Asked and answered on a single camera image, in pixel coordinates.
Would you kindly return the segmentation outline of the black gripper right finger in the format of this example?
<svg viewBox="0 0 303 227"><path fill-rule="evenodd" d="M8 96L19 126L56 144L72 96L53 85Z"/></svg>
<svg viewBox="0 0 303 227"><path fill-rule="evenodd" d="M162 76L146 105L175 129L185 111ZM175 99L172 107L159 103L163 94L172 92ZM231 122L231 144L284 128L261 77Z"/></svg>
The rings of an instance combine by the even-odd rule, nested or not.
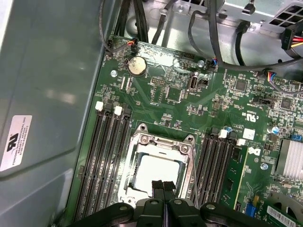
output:
<svg viewBox="0 0 303 227"><path fill-rule="evenodd" d="M254 219L219 203L208 202L200 208L175 196L175 184L164 182L168 217L172 227L268 227L268 223Z"/></svg>

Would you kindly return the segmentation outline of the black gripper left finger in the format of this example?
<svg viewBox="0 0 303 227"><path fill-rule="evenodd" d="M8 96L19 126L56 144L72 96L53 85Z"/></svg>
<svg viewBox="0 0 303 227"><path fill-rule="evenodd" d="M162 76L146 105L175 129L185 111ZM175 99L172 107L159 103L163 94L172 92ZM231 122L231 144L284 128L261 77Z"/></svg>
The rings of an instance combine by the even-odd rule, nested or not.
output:
<svg viewBox="0 0 303 227"><path fill-rule="evenodd" d="M78 221L79 227L161 227L164 215L164 186L152 181L152 197L136 207L118 202Z"/></svg>

